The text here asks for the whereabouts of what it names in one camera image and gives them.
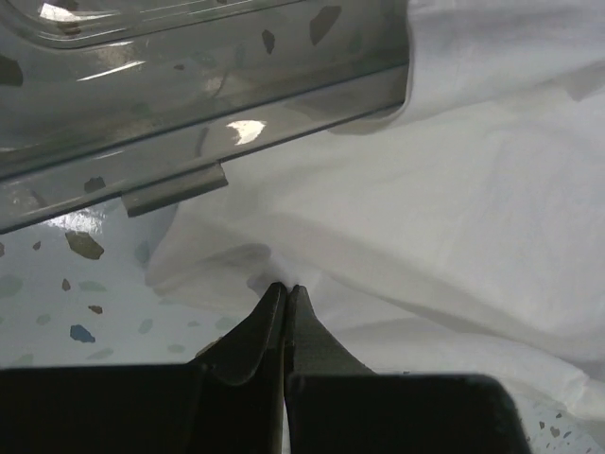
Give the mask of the white t shirt red print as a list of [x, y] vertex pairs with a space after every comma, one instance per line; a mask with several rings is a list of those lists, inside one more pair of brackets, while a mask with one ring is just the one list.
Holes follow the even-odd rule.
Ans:
[[242, 315], [279, 280], [377, 372], [478, 372], [604, 416], [604, 5], [412, 1], [402, 111], [254, 153], [147, 284]]

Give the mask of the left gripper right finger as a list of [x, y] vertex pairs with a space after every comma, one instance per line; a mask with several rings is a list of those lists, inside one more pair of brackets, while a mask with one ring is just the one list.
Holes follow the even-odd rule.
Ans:
[[319, 320], [307, 289], [295, 286], [287, 297], [285, 312], [284, 398], [290, 451], [296, 451], [297, 376], [373, 374], [374, 371], [352, 355]]

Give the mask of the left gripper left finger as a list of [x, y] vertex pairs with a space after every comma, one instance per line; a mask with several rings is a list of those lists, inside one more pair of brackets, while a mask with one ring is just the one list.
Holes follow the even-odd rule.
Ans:
[[287, 290], [273, 283], [250, 315], [192, 362], [204, 368], [189, 453], [280, 453]]

